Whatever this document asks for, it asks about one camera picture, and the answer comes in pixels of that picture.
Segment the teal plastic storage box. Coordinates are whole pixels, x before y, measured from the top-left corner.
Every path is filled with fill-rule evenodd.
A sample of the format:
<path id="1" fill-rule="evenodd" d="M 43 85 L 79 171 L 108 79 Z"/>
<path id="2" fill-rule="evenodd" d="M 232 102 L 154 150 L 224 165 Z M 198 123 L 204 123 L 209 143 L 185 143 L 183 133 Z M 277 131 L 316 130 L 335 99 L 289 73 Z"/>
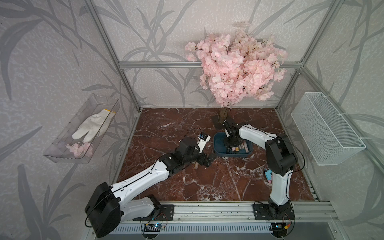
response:
<path id="1" fill-rule="evenodd" d="M 219 157 L 228 157 L 228 158 L 248 158 L 253 152 L 253 144 L 244 140 L 247 143 L 249 152 L 246 153 L 245 149 L 239 150 L 238 152 L 231 153 L 230 148 L 226 148 L 224 145 L 224 139 L 226 138 L 226 133 L 216 133 L 214 135 L 214 151 Z"/>

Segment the silver lipstick tube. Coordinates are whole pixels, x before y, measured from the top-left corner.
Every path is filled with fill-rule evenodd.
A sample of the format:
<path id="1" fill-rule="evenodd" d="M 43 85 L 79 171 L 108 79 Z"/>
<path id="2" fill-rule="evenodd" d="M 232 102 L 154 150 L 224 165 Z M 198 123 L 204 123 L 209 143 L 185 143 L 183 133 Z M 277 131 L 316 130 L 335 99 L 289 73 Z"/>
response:
<path id="1" fill-rule="evenodd" d="M 249 149 L 248 149 L 248 145 L 247 145 L 247 143 L 244 142 L 243 145 L 244 145 L 244 149 L 245 149 L 246 153 L 248 153 L 248 152 L 249 152 Z"/>

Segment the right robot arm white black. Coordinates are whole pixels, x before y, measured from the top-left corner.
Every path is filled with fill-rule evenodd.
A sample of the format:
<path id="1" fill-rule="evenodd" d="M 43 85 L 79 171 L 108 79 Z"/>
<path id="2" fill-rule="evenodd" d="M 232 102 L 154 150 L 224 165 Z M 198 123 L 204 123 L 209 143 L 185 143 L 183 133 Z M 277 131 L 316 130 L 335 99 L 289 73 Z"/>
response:
<path id="1" fill-rule="evenodd" d="M 247 140 L 266 151 L 273 178 L 269 202 L 274 206 L 288 203 L 291 175 L 297 164 L 294 146 L 289 138 L 285 134 L 270 134 L 248 124 L 236 124 L 231 119 L 225 120 L 223 126 L 226 133 L 224 145 L 227 148 L 237 147 Z"/>

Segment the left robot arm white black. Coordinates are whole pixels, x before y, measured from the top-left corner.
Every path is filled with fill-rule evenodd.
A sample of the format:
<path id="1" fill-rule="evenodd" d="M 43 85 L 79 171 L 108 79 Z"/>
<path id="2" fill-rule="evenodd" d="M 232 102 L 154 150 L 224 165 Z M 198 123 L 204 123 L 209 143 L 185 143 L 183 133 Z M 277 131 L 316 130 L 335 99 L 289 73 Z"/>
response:
<path id="1" fill-rule="evenodd" d="M 121 222 L 156 217 L 161 204 L 155 197 L 147 196 L 139 200 L 135 197 L 194 162 L 209 167 L 215 155 L 207 155 L 203 150 L 210 139 L 207 134 L 200 134 L 197 138 L 184 137 L 174 152 L 162 155 L 142 172 L 113 185 L 106 182 L 98 185 L 85 207 L 85 225 L 93 228 L 97 238 L 102 238 Z"/>

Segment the pink cherry blossom tree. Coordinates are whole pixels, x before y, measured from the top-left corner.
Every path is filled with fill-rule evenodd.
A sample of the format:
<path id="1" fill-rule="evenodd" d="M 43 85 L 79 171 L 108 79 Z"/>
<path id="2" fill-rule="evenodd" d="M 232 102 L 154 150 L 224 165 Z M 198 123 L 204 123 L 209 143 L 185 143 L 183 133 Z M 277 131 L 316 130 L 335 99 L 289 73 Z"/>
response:
<path id="1" fill-rule="evenodd" d="M 276 47 L 274 38 L 257 40 L 246 33 L 249 25 L 249 22 L 237 22 L 233 37 L 210 34 L 185 46 L 187 60 L 202 63 L 201 87 L 210 90 L 224 108 L 244 98 L 270 99 L 274 95 L 274 83 L 283 80 L 286 73 L 281 65 L 288 53 Z"/>

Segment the left green circuit board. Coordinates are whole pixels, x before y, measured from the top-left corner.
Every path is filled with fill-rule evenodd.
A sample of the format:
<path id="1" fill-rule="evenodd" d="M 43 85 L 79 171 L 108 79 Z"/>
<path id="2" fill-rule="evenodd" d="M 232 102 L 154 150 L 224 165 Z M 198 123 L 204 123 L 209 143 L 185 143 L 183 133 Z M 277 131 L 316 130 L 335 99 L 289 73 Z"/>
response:
<path id="1" fill-rule="evenodd" d="M 165 230 L 167 223 L 147 223 L 144 225 L 144 232 L 160 232 Z"/>

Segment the white work glove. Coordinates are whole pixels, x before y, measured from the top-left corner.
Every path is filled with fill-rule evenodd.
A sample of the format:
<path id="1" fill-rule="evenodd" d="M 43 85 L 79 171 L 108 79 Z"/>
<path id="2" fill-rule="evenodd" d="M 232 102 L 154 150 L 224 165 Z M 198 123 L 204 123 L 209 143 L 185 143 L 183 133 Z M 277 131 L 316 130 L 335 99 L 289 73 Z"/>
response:
<path id="1" fill-rule="evenodd" d="M 94 138 L 103 135 L 109 128 L 116 112 L 107 109 L 88 117 L 72 134 L 74 140 L 83 138 L 83 142 L 91 142 Z"/>

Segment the pink flower sprig on shelf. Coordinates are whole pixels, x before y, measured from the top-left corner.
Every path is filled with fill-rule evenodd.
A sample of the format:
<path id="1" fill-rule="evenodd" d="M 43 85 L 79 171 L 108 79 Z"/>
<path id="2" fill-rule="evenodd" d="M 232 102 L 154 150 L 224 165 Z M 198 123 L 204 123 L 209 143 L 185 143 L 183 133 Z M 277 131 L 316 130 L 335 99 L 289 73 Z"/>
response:
<path id="1" fill-rule="evenodd" d="M 73 145 L 66 144 L 66 148 L 74 155 L 75 158 L 88 157 L 94 154 L 93 145 L 88 142 L 79 142 Z"/>

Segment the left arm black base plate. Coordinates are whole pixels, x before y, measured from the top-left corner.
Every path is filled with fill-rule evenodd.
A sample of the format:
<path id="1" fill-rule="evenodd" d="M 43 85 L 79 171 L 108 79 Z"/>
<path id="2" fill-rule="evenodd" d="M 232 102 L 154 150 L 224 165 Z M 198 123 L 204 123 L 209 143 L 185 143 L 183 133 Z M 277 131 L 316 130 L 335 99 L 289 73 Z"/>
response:
<path id="1" fill-rule="evenodd" d="M 153 212 L 144 218 L 135 218 L 133 221 L 172 221 L 175 213 L 175 205 L 161 205 L 159 208 L 155 208 Z"/>

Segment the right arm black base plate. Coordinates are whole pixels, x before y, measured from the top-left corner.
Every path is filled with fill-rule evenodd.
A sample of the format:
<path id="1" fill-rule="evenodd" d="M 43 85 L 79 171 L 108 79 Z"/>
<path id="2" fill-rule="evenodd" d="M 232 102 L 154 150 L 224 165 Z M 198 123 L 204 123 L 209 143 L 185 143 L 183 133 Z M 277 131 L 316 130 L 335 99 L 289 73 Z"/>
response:
<path id="1" fill-rule="evenodd" d="M 274 202 L 268 204 L 255 202 L 253 204 L 253 214 L 255 220 L 263 221 L 293 221 L 296 219 L 291 201 L 287 201 L 280 206 L 276 205 Z"/>

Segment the aluminium front rail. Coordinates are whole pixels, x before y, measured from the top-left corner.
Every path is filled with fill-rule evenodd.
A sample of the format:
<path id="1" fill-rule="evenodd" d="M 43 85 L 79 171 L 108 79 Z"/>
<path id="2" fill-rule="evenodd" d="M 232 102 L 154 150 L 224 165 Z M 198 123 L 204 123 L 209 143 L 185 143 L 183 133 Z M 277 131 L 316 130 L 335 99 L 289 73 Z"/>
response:
<path id="1" fill-rule="evenodd" d="M 162 205 L 174 205 L 173 220 L 170 223 L 256 223 L 282 222 L 312 223 L 338 222 L 340 219 L 331 202 L 293 201 L 295 218 L 281 217 L 269 220 L 255 219 L 253 201 L 234 202 L 161 202 Z"/>

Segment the clear acrylic wall shelf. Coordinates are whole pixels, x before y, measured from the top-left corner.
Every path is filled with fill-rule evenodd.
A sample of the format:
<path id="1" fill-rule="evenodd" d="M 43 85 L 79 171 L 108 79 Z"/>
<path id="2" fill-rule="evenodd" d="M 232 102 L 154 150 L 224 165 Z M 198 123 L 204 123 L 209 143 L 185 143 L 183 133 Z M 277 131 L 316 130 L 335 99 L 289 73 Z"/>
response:
<path id="1" fill-rule="evenodd" d="M 91 94 L 44 157 L 54 163 L 89 163 L 120 106 L 119 99 Z"/>

